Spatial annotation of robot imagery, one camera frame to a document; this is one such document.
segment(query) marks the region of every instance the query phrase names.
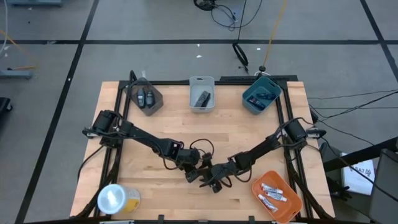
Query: gray bin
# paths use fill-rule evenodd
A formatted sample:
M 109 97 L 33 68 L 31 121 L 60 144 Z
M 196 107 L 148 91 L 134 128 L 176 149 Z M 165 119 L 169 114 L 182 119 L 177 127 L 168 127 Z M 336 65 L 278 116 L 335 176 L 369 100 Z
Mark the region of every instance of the gray bin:
M 195 107 L 195 103 L 198 101 L 203 91 L 210 93 L 210 99 L 206 107 L 198 108 Z M 213 77 L 191 77 L 189 79 L 189 107 L 194 113 L 209 113 L 214 109 L 216 105 L 215 99 L 215 88 Z

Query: orange plastic bin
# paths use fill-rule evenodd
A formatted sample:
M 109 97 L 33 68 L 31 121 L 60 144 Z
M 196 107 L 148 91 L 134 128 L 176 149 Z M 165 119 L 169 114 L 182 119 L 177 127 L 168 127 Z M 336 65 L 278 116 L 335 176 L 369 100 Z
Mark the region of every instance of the orange plastic bin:
M 270 187 L 278 188 L 283 190 L 283 196 L 287 198 L 286 202 L 281 202 L 270 198 L 265 195 L 265 192 L 261 189 L 261 184 L 264 183 Z M 262 177 L 257 179 L 252 186 L 252 192 L 258 201 L 264 206 L 269 214 L 279 223 L 288 223 L 291 219 L 298 214 L 303 207 L 303 203 L 300 197 L 293 191 L 293 189 L 285 182 L 285 180 L 275 171 L 266 172 Z M 278 211 L 273 213 L 263 202 L 258 198 L 261 194 L 265 196 L 270 203 L 278 208 Z

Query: gray floor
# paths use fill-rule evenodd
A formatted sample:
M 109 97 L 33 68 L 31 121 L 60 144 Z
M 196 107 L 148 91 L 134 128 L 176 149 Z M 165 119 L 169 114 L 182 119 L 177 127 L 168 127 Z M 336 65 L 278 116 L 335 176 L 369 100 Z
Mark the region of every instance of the gray floor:
M 19 40 L 78 40 L 92 5 L 69 0 L 59 7 L 10 7 L 9 35 Z M 239 17 L 242 0 L 219 0 Z M 249 1 L 245 19 L 256 10 Z M 385 39 L 398 39 L 395 0 L 368 1 Z M 242 29 L 243 39 L 268 39 L 282 1 L 264 0 L 259 15 Z M 0 16 L 3 29 L 4 16 Z M 221 12 L 215 17 L 229 21 Z M 88 40 L 234 39 L 238 30 L 216 25 L 209 12 L 184 0 L 100 0 Z M 276 39 L 376 40 L 360 1 L 288 0 Z M 0 223 L 12 223 L 42 148 L 77 45 L 23 45 L 37 61 L 31 80 L 0 80 L 0 96 L 12 99 L 14 110 L 0 133 Z M 263 61 L 267 45 L 243 44 L 251 73 Z M 398 45 L 389 45 L 398 58 Z M 15 46 L 1 56 L 0 66 L 30 65 Z M 206 75 L 246 75 L 229 44 L 85 45 L 72 80 L 55 136 L 40 176 L 26 221 L 67 218 L 83 159 L 86 138 L 102 81 L 126 79 L 133 69 L 150 80 L 181 80 Z M 308 97 L 335 96 L 397 89 L 398 82 L 380 45 L 273 45 L 267 71 L 298 75 Z M 316 107 L 351 107 L 380 95 L 309 100 Z M 391 96 L 373 106 L 398 106 Z M 342 110 L 320 110 L 324 115 Z M 328 120 L 328 124 L 378 143 L 397 136 L 396 110 L 357 110 Z M 331 144 L 345 152 L 367 147 L 352 137 L 328 130 Z M 339 218 L 362 220 L 357 213 L 336 206 Z

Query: yellow cable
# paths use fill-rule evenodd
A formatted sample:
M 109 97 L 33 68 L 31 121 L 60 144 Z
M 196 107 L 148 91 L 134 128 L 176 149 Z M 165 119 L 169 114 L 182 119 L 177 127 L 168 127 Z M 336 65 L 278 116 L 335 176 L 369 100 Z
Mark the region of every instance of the yellow cable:
M 12 44 L 14 44 L 18 50 L 20 50 L 23 54 L 25 54 L 26 57 L 28 57 L 34 64 L 35 60 L 33 59 L 32 56 L 30 56 L 30 53 L 28 53 L 28 51 L 26 51 L 25 49 L 23 49 L 20 45 L 18 45 L 17 43 L 15 43 L 3 30 L 0 30 L 0 33 L 7 38 L 9 41 L 11 41 Z M 24 66 L 24 67 L 17 67 L 17 68 L 13 68 L 14 70 L 24 70 L 24 69 L 31 69 L 31 68 L 36 68 L 35 65 L 33 66 Z
M 268 55 L 269 55 L 269 52 L 271 51 L 272 39 L 274 38 L 274 35 L 275 35 L 275 33 L 276 33 L 276 29 L 278 28 L 278 25 L 279 25 L 279 21 L 280 21 L 280 19 L 282 18 L 282 15 L 283 15 L 283 13 L 284 13 L 284 11 L 285 11 L 285 8 L 286 8 L 286 1 L 287 1 L 287 0 L 284 0 L 284 3 L 283 3 L 283 5 L 282 5 L 282 9 L 281 9 L 280 12 L 279 12 L 278 20 L 276 20 L 274 29 L 272 30 L 272 33 L 271 33 L 271 37 L 269 38 L 266 57 L 265 57 L 265 59 L 264 59 L 264 63 L 262 64 L 262 66 L 266 66 L 266 62 L 267 62 L 267 59 L 268 59 Z

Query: wooden tabletop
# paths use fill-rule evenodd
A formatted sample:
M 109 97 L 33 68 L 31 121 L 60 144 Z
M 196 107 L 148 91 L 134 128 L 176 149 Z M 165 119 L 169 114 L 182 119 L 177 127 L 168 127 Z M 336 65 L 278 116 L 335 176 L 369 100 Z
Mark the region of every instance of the wooden tabletop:
M 303 83 L 288 82 L 288 87 L 294 116 L 311 121 Z M 113 110 L 117 88 L 118 82 L 103 82 L 94 119 L 101 110 Z M 215 145 L 214 164 L 224 163 L 227 157 L 252 149 L 279 126 L 275 103 L 257 116 L 243 108 L 241 95 L 248 86 L 216 86 L 215 109 L 206 114 L 190 111 L 189 86 L 162 85 L 156 88 L 164 96 L 163 107 L 147 117 L 131 103 L 128 120 L 158 138 L 183 141 L 186 147 L 196 139 L 209 139 Z M 123 111 L 124 99 L 125 96 L 120 112 Z M 287 121 L 283 96 L 281 102 Z M 310 127 L 305 123 L 302 125 L 304 128 Z M 88 140 L 85 157 L 99 148 L 99 141 L 99 138 Z M 318 147 L 316 140 L 308 140 L 308 143 Z M 211 151 L 208 143 L 198 142 L 195 145 Z M 334 216 L 320 153 L 306 147 L 301 154 L 308 189 L 325 211 Z M 97 191 L 104 155 L 105 150 L 84 166 L 71 215 L 79 213 Z M 167 165 L 173 167 L 175 164 L 167 162 Z M 254 215 L 256 220 L 272 220 L 251 192 L 255 179 L 269 170 L 275 170 L 289 182 L 283 149 L 258 159 L 252 168 L 249 183 L 239 182 L 232 177 L 233 186 L 230 189 L 223 187 L 219 193 L 214 194 L 210 187 L 199 188 L 199 180 L 189 184 L 183 171 L 166 170 L 162 159 L 148 147 L 134 140 L 125 140 L 118 184 L 137 189 L 141 194 L 141 204 L 136 211 L 114 215 L 113 218 L 155 220 L 159 214 L 163 214 L 166 220 L 247 220 L 248 216 Z M 245 179 L 247 175 L 244 174 L 241 178 Z M 305 217 L 304 206 L 301 212 Z

